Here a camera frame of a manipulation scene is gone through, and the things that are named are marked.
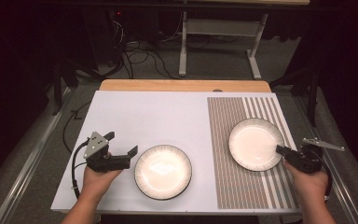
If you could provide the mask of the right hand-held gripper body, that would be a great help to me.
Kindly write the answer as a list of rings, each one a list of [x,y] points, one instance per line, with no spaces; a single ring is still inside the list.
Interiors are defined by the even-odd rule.
[[[345,147],[336,146],[327,143],[318,138],[304,138],[304,145],[300,150],[293,150],[289,147],[285,149],[285,159],[297,170],[313,174],[322,170],[323,163],[323,149],[333,149],[337,151],[344,151]]]

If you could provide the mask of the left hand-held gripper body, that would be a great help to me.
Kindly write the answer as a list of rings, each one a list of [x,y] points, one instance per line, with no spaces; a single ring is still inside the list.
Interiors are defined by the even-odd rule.
[[[88,167],[94,172],[106,173],[131,167],[131,158],[127,154],[117,156],[110,154],[110,141],[97,132],[91,134],[84,153],[84,159]]]

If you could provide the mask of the white plate with dark rim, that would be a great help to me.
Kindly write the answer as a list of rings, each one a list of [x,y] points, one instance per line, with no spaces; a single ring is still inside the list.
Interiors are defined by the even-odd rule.
[[[134,179],[147,197],[166,201],[179,196],[189,185],[192,165],[183,150],[158,145],[146,150],[136,162]]]
[[[241,167],[263,172],[273,168],[282,158],[276,152],[284,146],[280,130],[265,119],[245,119],[232,129],[228,148],[232,158]]]

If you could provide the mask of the person's left hand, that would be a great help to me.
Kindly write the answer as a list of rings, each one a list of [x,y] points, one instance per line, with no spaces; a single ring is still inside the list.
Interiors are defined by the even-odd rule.
[[[83,187],[80,199],[88,202],[98,203],[109,190],[112,182],[121,174],[121,170],[109,171],[107,173],[94,172],[89,167],[85,168]]]

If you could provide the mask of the person's right hand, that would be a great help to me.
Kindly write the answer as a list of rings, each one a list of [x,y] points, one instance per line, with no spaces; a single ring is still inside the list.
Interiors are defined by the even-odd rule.
[[[284,161],[283,165],[291,173],[296,191],[301,199],[324,200],[328,184],[328,175],[325,172],[320,171],[314,174],[306,174],[297,170],[288,161]]]

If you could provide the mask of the white board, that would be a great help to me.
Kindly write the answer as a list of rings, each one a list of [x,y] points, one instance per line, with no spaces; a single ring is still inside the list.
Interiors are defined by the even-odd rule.
[[[145,196],[125,170],[103,197],[98,210],[105,214],[162,215],[280,215],[297,210],[220,209],[217,204],[211,127],[210,97],[261,97],[273,93],[189,91],[97,91],[77,138],[83,143],[93,132],[115,133],[113,154],[125,154],[137,146],[140,153],[157,145],[182,149],[192,165],[186,190],[167,200]]]

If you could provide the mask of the black metal stand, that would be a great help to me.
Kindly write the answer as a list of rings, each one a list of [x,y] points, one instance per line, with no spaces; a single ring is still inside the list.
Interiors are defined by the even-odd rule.
[[[54,116],[60,112],[62,107],[62,82],[68,88],[76,88],[78,86],[75,66],[70,60],[57,60],[53,67]]]
[[[295,72],[288,73],[283,77],[279,77],[270,81],[271,89],[281,85],[291,85],[291,93],[293,96],[308,96],[307,117],[310,124],[315,127],[315,110],[317,105],[319,75],[309,67],[301,68]]]

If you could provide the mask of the striped brown and white mat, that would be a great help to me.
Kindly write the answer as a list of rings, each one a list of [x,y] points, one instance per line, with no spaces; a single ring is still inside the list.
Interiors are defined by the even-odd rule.
[[[296,147],[277,97],[210,97],[207,103],[218,207],[297,210],[292,177],[281,164],[263,172],[250,171],[235,162],[228,149],[232,129],[250,118],[271,122],[280,130],[284,144]]]

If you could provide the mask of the wooden table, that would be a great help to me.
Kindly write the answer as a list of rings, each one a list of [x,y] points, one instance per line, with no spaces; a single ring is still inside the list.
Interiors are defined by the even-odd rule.
[[[107,79],[101,91],[271,92],[263,80]]]

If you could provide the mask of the metal floor rail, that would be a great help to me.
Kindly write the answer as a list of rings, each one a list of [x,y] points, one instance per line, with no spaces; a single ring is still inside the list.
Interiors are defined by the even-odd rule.
[[[48,140],[62,117],[62,110],[70,102],[75,90],[68,87],[63,89],[61,106],[56,106],[53,90],[48,91],[47,107],[4,162],[0,170],[0,224],[8,224],[13,216],[41,162]]]
[[[313,126],[308,118],[308,100],[294,96],[296,106],[310,132],[307,138],[317,137],[334,146],[344,147],[344,151],[326,148],[324,158],[334,179],[329,205],[337,211],[340,224],[358,224],[358,163],[341,136],[323,99],[317,101]]]

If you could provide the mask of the white metal desk frame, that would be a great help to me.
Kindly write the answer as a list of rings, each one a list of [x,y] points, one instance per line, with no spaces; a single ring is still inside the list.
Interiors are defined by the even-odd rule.
[[[308,6],[310,0],[183,0],[185,4],[193,3],[218,3],[237,4],[242,6],[257,7],[300,7]],[[187,68],[187,36],[188,35],[222,35],[236,37],[251,37],[253,45],[245,51],[248,63],[251,67],[254,79],[261,79],[261,74],[255,58],[261,36],[264,33],[269,14],[262,13],[258,20],[234,21],[223,19],[194,19],[188,18],[187,12],[182,13],[182,42],[179,59],[178,75],[186,76]]]

